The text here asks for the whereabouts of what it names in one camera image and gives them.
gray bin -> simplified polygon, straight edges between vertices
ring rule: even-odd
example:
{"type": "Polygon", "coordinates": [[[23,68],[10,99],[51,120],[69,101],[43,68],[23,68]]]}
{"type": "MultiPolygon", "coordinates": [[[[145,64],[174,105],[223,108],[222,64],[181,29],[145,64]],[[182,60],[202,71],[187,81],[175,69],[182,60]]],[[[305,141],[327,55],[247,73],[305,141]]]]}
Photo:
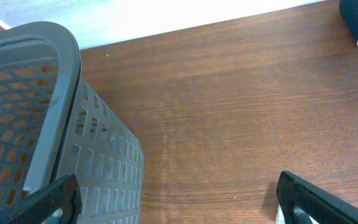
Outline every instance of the gray bin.
{"type": "Polygon", "coordinates": [[[142,149],[80,68],[76,41],[60,25],[0,32],[0,209],[75,173],[78,223],[138,223],[142,149]]]}

gray plastic basket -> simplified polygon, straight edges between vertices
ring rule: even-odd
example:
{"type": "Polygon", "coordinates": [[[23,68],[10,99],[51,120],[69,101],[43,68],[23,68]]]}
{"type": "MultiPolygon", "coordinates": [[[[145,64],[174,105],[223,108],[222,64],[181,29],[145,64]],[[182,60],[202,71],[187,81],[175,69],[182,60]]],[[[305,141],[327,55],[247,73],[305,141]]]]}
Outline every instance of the gray plastic basket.
{"type": "Polygon", "coordinates": [[[80,67],[76,41],[62,26],[0,32],[0,209],[75,173],[78,223],[138,223],[142,149],[80,67]]]}

white backdrop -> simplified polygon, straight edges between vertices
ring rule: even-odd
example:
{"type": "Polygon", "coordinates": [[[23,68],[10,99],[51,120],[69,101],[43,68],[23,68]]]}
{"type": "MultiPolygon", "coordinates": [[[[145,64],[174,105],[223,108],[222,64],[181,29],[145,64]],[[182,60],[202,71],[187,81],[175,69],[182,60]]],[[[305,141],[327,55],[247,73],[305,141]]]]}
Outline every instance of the white backdrop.
{"type": "Polygon", "coordinates": [[[0,0],[0,24],[56,22],[85,49],[318,1],[0,0]]]}

